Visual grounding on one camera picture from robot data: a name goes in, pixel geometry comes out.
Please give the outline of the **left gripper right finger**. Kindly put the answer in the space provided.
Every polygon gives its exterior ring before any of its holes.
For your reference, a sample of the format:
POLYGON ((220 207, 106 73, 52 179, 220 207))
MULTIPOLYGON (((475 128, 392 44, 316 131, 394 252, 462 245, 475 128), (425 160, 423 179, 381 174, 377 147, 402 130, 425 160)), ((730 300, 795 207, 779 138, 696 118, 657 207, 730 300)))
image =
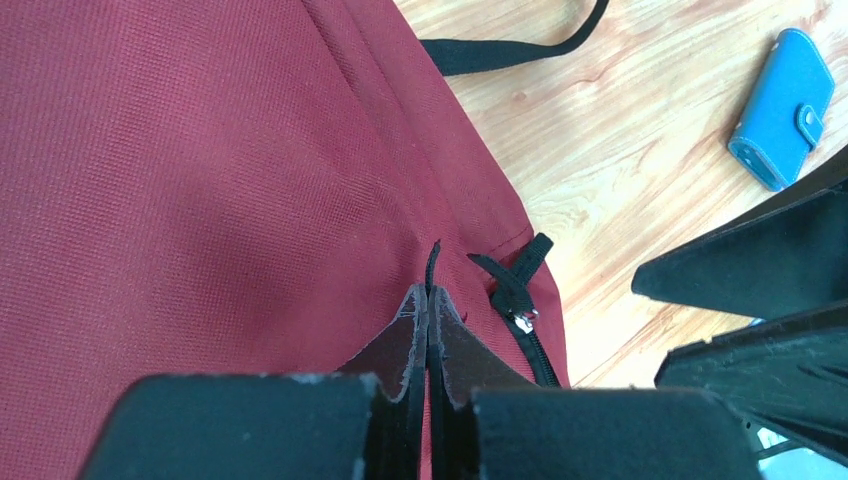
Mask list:
POLYGON ((740 422, 692 389, 540 387, 428 294, 436 479, 757 479, 740 422))

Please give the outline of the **blue wallet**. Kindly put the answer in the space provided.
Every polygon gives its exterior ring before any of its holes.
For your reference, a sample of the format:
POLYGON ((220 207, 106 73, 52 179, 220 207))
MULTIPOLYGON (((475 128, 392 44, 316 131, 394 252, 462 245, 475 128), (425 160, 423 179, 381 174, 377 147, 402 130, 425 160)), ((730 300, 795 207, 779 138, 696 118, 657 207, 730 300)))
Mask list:
POLYGON ((767 190, 799 177, 822 138, 834 78, 813 40, 782 30, 748 97, 727 149, 767 190))

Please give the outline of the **red backpack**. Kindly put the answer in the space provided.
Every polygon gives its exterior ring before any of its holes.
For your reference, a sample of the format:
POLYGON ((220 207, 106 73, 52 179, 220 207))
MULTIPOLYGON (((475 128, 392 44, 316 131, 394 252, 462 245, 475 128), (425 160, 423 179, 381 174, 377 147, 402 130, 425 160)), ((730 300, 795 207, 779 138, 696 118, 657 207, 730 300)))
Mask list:
POLYGON ((434 273, 521 376, 560 297, 446 83, 555 45, 420 40, 391 1, 1 5, 1 475, 69 479, 158 373, 326 372, 434 273))

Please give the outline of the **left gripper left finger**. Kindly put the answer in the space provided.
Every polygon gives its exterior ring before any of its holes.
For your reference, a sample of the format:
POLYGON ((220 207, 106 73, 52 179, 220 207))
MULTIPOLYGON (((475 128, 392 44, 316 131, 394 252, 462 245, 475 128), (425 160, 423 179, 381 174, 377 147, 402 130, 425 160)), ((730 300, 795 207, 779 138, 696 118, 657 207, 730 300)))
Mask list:
POLYGON ((324 374, 161 374, 108 415, 84 479, 415 479, 428 298, 324 374))

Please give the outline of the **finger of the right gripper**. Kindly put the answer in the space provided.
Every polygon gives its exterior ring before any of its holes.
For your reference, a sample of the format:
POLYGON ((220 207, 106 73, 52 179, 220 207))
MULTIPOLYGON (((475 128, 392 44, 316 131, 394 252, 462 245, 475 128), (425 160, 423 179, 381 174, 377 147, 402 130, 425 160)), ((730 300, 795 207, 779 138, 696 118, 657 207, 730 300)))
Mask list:
POLYGON ((634 293, 775 319, 847 301, 847 151, 743 215, 640 265, 634 293))
POLYGON ((845 302, 679 347, 654 383, 704 389, 744 421, 847 463, 845 302))

